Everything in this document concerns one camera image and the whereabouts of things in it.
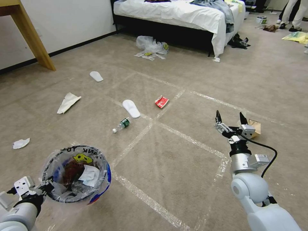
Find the shoe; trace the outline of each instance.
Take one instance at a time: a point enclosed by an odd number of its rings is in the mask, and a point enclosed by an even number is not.
[[[290,32],[298,32],[298,31],[302,31],[302,29],[300,27],[298,28],[295,28],[294,26],[292,26],[290,29],[289,29]]]
[[[283,22],[281,25],[280,25],[280,27],[279,27],[279,29],[285,29],[286,28],[286,24]]]

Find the black bed frame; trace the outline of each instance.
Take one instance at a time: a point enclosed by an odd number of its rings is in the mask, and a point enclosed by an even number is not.
[[[208,51],[208,57],[213,53],[213,33],[206,30],[198,30],[188,27],[169,25],[143,19],[115,15],[114,3],[117,0],[110,0],[112,16],[117,33],[118,25],[125,26],[125,30],[134,35],[152,36],[157,41],[167,42],[182,46],[189,46],[195,49]]]

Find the white bed sheet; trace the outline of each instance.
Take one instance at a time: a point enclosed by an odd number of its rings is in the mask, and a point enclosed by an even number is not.
[[[245,17],[245,3],[237,1],[230,8],[234,17],[234,31],[226,34],[224,14],[210,7],[190,4],[192,0],[149,3],[144,0],[119,0],[114,3],[116,15],[146,19],[160,23],[207,30],[213,33],[212,45],[215,57],[240,29]]]

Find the trash bin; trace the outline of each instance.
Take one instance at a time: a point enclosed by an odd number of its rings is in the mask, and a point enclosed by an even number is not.
[[[85,165],[99,170],[93,187],[78,180],[83,174]],[[111,183],[111,171],[104,154],[88,145],[77,145],[52,152],[43,168],[42,180],[50,177],[53,177],[55,189],[48,196],[62,203],[88,200],[91,204],[109,188]]]

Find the black cable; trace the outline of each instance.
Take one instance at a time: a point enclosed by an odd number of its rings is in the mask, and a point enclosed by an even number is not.
[[[15,195],[17,193],[16,188],[12,187],[9,191],[6,192],[7,194],[13,194]]]
[[[243,136],[243,135],[241,135],[241,137],[243,137],[245,140],[248,140],[248,141],[251,142],[251,143],[254,143],[254,144],[260,145],[260,146],[262,146],[262,147],[271,149],[272,151],[275,152],[274,157],[272,158],[272,160],[270,161],[270,163],[266,166],[266,168],[264,169],[264,171],[263,171],[262,174],[261,174],[261,177],[263,178],[265,172],[268,170],[268,168],[271,166],[271,164],[272,164],[272,163],[274,162],[274,160],[276,159],[277,154],[278,154],[277,151],[276,151],[274,148],[270,147],[270,146],[267,146],[267,145],[265,145],[265,144],[258,143],[258,142],[256,142],[256,141],[251,140],[251,139],[248,139],[247,137],[245,137],[245,136]]]

